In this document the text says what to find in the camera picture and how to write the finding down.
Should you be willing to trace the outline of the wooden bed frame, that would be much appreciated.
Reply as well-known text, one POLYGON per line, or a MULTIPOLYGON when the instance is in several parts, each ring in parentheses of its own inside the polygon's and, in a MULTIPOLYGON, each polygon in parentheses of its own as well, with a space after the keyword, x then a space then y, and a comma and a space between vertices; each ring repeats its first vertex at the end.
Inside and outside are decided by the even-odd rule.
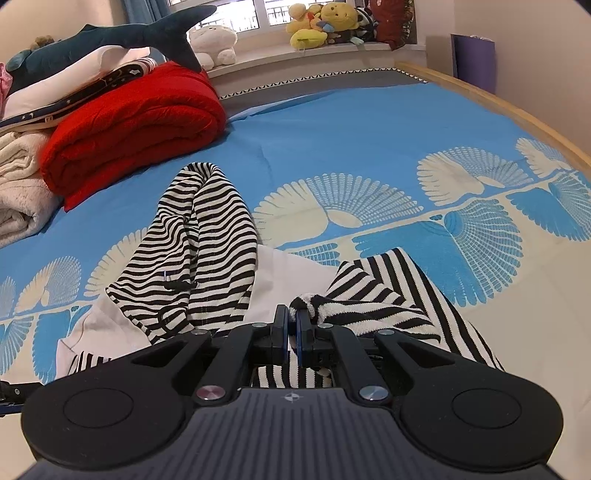
POLYGON ((397 60, 394 66, 409 75, 416 76, 444 89, 453 91, 496 114, 510 118, 536 139, 558 150, 565 157, 569 165, 584 173, 587 178, 590 178, 590 156, 534 115, 481 88, 428 67, 401 60, 397 60))

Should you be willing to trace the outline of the white folded quilt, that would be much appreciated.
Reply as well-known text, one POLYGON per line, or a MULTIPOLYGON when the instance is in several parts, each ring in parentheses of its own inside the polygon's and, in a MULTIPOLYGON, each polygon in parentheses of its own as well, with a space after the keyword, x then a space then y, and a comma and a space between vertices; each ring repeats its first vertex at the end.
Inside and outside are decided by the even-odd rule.
POLYGON ((81 88, 105 77, 122 66, 139 63, 148 71, 157 63, 148 56, 149 49, 125 49, 103 46, 87 54, 62 71, 8 95, 4 105, 5 120, 61 100, 81 88))

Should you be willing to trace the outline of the blue curtain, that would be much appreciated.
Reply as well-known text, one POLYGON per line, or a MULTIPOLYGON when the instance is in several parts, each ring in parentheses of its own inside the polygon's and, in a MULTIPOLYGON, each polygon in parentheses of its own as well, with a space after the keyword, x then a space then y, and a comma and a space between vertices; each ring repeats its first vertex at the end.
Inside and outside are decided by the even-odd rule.
POLYGON ((128 23, 153 23, 170 14, 166 0, 122 0, 128 23))

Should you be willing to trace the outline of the white plush toy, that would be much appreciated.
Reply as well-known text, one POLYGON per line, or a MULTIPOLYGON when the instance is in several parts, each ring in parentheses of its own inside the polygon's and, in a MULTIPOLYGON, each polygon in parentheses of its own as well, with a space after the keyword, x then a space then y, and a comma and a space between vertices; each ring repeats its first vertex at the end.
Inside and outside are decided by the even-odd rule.
POLYGON ((222 25, 209 25, 189 33, 189 43, 205 71, 236 63, 238 34, 222 25))

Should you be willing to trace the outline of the cream folded blanket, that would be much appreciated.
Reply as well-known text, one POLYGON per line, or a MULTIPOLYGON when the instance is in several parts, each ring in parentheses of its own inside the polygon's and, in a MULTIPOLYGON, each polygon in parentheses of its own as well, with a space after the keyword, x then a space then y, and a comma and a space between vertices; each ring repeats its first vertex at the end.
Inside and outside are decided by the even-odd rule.
POLYGON ((36 234, 60 204, 40 171, 48 140, 41 132, 1 136, 1 247, 36 234))

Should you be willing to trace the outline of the dark red cushion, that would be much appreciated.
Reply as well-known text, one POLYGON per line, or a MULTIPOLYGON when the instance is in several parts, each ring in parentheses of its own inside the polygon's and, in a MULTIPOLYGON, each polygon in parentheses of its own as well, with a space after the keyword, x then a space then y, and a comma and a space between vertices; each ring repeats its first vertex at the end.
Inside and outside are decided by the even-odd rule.
POLYGON ((378 42, 388 44, 392 50, 417 42, 413 0, 370 0, 366 6, 377 22, 378 42))

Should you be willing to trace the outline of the red folded blanket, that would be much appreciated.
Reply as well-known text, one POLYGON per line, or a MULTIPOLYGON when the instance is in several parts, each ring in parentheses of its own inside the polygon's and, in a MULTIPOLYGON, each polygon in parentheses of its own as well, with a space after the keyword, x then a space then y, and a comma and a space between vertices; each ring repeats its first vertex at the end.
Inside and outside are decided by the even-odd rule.
POLYGON ((169 61, 67 116, 42 150, 41 174, 70 211, 137 170, 208 146, 225 125, 207 73, 169 61))

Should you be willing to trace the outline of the blue cream patterned bedsheet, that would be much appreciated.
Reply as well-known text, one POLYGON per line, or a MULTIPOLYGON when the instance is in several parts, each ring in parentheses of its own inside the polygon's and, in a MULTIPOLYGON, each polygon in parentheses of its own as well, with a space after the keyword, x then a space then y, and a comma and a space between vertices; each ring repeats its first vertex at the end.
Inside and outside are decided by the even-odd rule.
MULTIPOLYGON (((324 265, 403 248, 565 419, 552 466, 590 475, 590 183, 561 153, 434 84, 318 93, 233 116, 195 154, 263 243, 324 265)), ((57 341, 121 272, 185 159, 142 170, 1 251, 1 376, 56 375, 57 341)))

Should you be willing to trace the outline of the yellow duck plush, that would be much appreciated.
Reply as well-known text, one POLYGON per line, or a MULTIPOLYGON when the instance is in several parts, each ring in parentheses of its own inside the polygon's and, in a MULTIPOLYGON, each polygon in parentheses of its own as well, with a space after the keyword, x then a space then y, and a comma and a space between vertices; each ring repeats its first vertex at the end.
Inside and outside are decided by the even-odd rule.
POLYGON ((322 4, 311 4, 305 6, 297 3, 291 5, 287 9, 287 14, 290 16, 290 22, 287 23, 286 31, 293 35, 298 30, 303 29, 318 29, 318 21, 321 20, 322 4))

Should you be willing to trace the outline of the black white striped hooded garment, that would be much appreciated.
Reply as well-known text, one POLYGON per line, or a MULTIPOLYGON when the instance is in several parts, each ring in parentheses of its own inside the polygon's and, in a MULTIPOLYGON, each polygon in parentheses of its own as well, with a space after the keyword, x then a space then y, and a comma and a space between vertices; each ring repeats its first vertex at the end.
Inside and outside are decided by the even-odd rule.
POLYGON ((122 271, 56 347, 65 377, 187 332, 270 324, 279 304, 359 337, 394 329, 498 367, 484 338, 402 249, 330 267, 263 246, 238 191, 211 163, 171 181, 122 271))

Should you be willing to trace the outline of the yellow plush toy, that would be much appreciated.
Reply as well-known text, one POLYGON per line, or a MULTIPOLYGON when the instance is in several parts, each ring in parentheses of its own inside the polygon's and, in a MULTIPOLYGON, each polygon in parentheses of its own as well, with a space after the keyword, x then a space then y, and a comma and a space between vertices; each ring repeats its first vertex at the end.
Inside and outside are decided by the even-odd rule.
POLYGON ((360 27, 359 15, 353 6, 342 2, 329 2, 322 6, 318 29, 298 30, 290 35, 290 46, 296 50, 310 50, 335 43, 363 45, 365 41, 356 33, 360 27))

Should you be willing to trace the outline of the pink cloth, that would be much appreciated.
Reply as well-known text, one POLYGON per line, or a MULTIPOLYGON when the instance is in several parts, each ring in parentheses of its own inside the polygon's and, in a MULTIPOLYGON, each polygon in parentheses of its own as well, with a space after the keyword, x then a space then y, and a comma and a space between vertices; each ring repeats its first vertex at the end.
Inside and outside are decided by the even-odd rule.
POLYGON ((12 76, 7 71, 4 63, 0 63, 0 117, 4 115, 6 100, 12 86, 12 76))

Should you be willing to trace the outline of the dark navy patterned cloth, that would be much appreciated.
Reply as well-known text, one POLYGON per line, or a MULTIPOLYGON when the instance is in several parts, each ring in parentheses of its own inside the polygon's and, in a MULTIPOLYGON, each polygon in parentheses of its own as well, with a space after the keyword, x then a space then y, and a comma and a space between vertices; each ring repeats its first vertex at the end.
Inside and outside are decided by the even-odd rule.
POLYGON ((132 80, 149 74, 156 66, 156 61, 150 57, 140 58, 123 64, 102 78, 91 82, 87 86, 80 88, 60 100, 2 120, 1 134, 54 128, 84 104, 132 80))

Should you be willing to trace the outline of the dark blue shark plush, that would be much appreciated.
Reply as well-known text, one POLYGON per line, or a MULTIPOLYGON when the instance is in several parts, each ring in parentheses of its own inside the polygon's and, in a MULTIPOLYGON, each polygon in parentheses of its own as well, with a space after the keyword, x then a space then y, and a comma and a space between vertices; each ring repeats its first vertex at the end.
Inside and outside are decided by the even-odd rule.
POLYGON ((114 27, 85 25, 76 35, 35 50, 23 50, 5 66, 12 77, 11 94, 55 75, 103 46, 153 48, 165 58, 195 72, 201 71, 186 38, 192 27, 214 14, 214 5, 197 5, 150 24, 114 27))

